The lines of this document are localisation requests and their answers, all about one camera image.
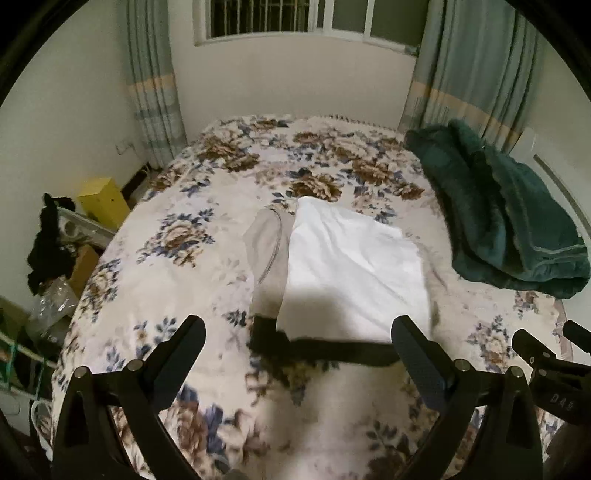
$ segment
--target light blue curtain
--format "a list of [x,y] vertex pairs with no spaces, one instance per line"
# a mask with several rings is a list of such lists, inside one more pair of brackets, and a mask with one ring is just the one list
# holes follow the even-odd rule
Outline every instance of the light blue curtain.
[[167,0],[119,0],[126,78],[146,152],[166,167],[187,145],[168,37]]
[[509,151],[524,127],[541,46],[505,0],[430,0],[399,130],[462,118]]

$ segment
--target floral bedspread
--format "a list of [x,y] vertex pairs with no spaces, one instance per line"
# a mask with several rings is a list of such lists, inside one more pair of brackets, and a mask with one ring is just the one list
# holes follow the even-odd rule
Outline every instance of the floral bedspread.
[[[93,273],[53,376],[54,424],[75,367],[146,358],[190,314],[207,341],[165,428],[203,479],[239,468],[252,479],[394,478],[436,419],[399,362],[276,365],[248,348],[253,278],[242,235],[269,204],[293,212],[314,196],[396,225],[428,264],[433,338],[477,369],[531,369],[510,347],[525,328],[560,353],[554,299],[499,290],[452,269],[446,226],[400,134],[330,118],[217,122],[152,184]],[[134,468],[150,470],[125,417],[116,425]],[[482,411],[450,465],[460,468]],[[558,426],[539,414],[546,445]]]

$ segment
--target screw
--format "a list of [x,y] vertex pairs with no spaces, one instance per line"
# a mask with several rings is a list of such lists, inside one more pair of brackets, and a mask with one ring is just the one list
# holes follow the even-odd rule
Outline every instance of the screw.
[[517,365],[513,365],[509,370],[511,371],[511,374],[514,377],[517,377],[517,378],[523,377],[523,370],[521,368],[519,368]]
[[463,358],[458,358],[453,364],[460,372],[467,372],[472,367],[470,362],[468,360],[464,360]]
[[143,365],[144,363],[139,358],[134,358],[127,364],[127,370],[130,372],[137,372]]
[[88,367],[78,367],[74,370],[74,376],[76,378],[82,378],[88,373]]

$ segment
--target wall socket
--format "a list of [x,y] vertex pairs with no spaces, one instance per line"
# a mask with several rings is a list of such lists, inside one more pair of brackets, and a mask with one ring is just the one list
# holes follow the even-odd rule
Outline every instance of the wall socket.
[[135,150],[134,141],[131,137],[125,137],[123,140],[115,144],[115,149],[119,155],[123,155],[130,148]]

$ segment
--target white cloth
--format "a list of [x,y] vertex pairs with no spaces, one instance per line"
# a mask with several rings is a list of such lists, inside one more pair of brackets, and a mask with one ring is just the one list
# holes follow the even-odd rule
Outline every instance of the white cloth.
[[401,230],[312,197],[298,200],[277,330],[289,339],[390,342],[409,315],[431,338],[418,248]]

